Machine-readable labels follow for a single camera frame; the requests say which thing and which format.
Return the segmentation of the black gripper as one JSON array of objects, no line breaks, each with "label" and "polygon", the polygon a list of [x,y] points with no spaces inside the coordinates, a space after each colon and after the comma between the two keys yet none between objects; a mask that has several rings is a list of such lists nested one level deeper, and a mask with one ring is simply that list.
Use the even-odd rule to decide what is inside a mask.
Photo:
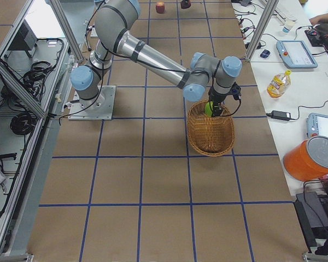
[{"label": "black gripper", "polygon": [[241,100],[241,87],[234,82],[230,87],[222,87],[218,83],[212,84],[209,92],[209,102],[206,104],[206,112],[212,112],[218,117],[222,114],[221,103],[227,96],[233,96],[234,100]]}]

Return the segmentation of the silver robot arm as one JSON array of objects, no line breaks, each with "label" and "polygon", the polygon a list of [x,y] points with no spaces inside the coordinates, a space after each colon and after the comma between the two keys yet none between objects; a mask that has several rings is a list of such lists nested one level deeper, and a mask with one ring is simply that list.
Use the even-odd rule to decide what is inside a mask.
[{"label": "silver robot arm", "polygon": [[144,41],[132,36],[130,29],[139,18],[138,1],[102,1],[95,13],[95,31],[98,36],[96,48],[90,53],[88,62],[74,69],[71,83],[81,109],[91,112],[105,101],[98,83],[112,65],[111,57],[119,56],[139,63],[153,73],[176,85],[183,97],[190,102],[199,101],[207,87],[208,116],[225,116],[222,103],[228,96],[241,101],[241,88],[236,83],[242,62],[235,56],[218,59],[197,52],[189,68],[184,68]]}]

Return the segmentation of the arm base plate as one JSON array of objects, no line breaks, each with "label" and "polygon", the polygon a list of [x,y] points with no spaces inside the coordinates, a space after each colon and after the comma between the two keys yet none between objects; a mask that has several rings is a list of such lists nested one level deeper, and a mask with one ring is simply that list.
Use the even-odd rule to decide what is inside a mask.
[{"label": "arm base plate", "polygon": [[69,110],[70,121],[110,121],[113,115],[116,86],[100,86],[99,96],[91,100],[79,98],[79,91],[75,91],[75,98],[79,101],[73,103]]}]

